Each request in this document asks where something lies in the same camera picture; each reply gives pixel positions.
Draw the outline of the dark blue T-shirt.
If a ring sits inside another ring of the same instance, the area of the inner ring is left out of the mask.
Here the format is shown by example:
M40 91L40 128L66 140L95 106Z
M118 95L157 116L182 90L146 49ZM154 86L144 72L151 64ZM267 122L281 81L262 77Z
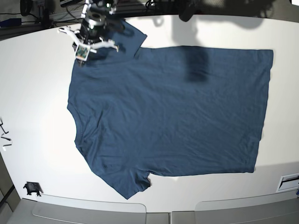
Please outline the dark blue T-shirt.
M143 48L124 23L119 50L74 63L67 108L91 171L129 199L148 176L252 173L268 101L271 49Z

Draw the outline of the blue box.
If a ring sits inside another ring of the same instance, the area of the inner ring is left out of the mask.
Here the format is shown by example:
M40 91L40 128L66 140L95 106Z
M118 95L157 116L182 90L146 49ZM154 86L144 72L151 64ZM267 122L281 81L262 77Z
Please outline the blue box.
M22 24L21 18L10 18L0 22L0 27L16 27Z

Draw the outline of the black hex key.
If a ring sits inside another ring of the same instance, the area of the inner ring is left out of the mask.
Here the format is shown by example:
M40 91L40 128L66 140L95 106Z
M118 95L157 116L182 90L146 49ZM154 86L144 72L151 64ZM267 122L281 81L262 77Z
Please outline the black hex key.
M4 129L4 127L3 127L3 125L4 125L4 123L3 123L3 121L2 121L2 118L0 118L0 128L1 128L1 130L3 131L3 134L8 134L9 131L6 131L6 130Z

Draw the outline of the silver hex key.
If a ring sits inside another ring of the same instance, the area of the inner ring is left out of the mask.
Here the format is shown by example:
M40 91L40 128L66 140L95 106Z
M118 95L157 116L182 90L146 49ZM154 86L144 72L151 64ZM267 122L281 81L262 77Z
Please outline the silver hex key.
M3 144L3 146L2 146L3 151L5 152L7 150L6 147L12 146L13 142L12 142L12 140L10 138L5 137L5 136L1 136L0 138L3 139L3 140L6 140L5 144Z

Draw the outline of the black plastic clip part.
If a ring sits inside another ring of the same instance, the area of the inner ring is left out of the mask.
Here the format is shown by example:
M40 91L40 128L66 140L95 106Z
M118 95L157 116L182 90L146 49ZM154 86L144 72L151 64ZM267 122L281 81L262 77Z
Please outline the black plastic clip part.
M37 196L41 196L41 193L43 193L40 184L37 182L26 182L23 188L26 189L27 195L36 193Z

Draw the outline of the grey left chair back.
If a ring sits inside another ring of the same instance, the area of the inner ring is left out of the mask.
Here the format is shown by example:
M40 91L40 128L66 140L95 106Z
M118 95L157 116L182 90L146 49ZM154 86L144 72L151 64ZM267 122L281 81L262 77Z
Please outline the grey left chair back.
M9 224L168 224L167 213L88 210L22 199Z

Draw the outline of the grey chair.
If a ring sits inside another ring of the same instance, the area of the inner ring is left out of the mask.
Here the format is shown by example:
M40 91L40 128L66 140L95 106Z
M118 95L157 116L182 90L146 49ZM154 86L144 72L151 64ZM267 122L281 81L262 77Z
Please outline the grey chair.
M297 224L299 199L292 192L205 201L193 211L171 213L172 224Z
M168 224L167 213L88 210L22 199L9 224Z

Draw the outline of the grey right chair back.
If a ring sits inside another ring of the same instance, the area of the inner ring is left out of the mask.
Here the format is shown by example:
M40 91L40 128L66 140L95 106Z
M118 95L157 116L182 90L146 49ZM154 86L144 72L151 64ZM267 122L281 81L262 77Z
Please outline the grey right chair back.
M297 224L299 199L292 192L205 201L193 211L171 213L172 224Z

